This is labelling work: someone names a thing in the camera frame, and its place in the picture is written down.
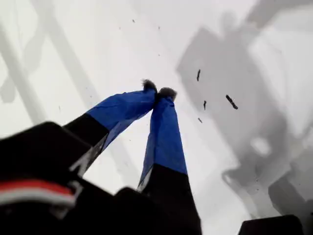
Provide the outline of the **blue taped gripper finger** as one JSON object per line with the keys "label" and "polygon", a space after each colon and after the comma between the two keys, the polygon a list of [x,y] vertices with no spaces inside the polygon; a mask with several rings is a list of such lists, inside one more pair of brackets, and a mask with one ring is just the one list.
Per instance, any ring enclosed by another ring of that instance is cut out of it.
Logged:
{"label": "blue taped gripper finger", "polygon": [[162,88],[150,120],[139,190],[156,208],[162,235],[200,235],[201,220],[191,191],[174,100]]}
{"label": "blue taped gripper finger", "polygon": [[142,85],[140,91],[115,94],[104,99],[64,125],[65,129],[91,147],[86,155],[73,163],[70,170],[83,175],[119,134],[152,110],[157,98],[157,87],[148,79]]}

